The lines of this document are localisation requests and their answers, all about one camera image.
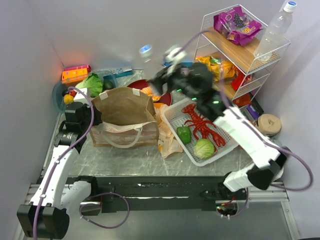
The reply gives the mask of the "yellow orange chips bag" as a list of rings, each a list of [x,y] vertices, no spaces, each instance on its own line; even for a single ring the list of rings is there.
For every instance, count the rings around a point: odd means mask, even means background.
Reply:
[[[219,57],[200,56],[195,58],[196,62],[203,63],[213,73],[213,80],[218,82],[227,78],[232,78],[236,74],[235,65],[229,60]]]

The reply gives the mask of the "brown paper grocery bag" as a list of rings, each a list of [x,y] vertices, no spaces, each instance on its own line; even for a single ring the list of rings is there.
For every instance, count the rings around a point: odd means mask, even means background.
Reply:
[[[128,149],[158,144],[152,97],[136,88],[117,87],[93,98],[92,103],[102,121],[90,130],[94,147]]]

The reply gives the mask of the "clear water bottle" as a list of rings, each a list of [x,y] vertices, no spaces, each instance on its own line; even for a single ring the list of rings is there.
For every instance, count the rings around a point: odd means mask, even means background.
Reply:
[[[272,18],[253,53],[254,57],[258,58],[259,61],[268,61],[272,56],[273,50],[281,46],[283,37],[292,24],[293,12],[296,7],[297,3],[295,1],[288,1],[283,10]]]
[[[156,59],[154,57],[154,48],[151,44],[146,44],[142,46],[138,53],[142,59],[143,64],[148,66],[154,66],[156,64]]]

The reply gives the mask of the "purple grape snack bag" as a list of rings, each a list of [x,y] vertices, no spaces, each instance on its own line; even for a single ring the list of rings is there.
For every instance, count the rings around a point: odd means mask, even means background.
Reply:
[[[224,38],[242,47],[262,30],[262,24],[245,13],[241,6],[215,15],[213,27]]]

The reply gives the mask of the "orange plastic grocery bag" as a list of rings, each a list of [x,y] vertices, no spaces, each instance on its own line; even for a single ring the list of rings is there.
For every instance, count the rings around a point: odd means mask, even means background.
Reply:
[[[183,148],[175,138],[173,132],[170,130],[162,116],[168,107],[169,106],[164,103],[154,103],[155,120],[159,130],[157,145],[158,150],[164,159],[171,154],[183,152]]]

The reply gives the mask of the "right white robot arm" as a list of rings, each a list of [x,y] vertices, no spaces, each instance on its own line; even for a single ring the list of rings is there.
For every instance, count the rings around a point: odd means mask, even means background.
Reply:
[[[287,160],[285,151],[263,136],[222,92],[214,89],[213,79],[208,67],[196,62],[186,73],[181,66],[165,67],[148,84],[157,95],[176,90],[190,98],[193,102],[182,112],[190,116],[188,123],[195,133],[201,132],[203,138],[211,136],[218,147],[223,147],[225,140],[208,126],[211,124],[225,131],[251,157],[250,166],[224,177],[224,188],[229,192],[248,187],[267,190],[283,170]]]

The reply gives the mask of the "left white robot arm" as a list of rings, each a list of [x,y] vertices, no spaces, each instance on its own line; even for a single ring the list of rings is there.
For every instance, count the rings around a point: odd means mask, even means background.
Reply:
[[[102,123],[101,115],[92,102],[67,105],[42,182],[29,203],[21,204],[17,210],[26,237],[63,239],[70,217],[79,210],[80,203],[97,194],[99,187],[94,176],[78,176],[67,193],[63,190],[91,127]]]

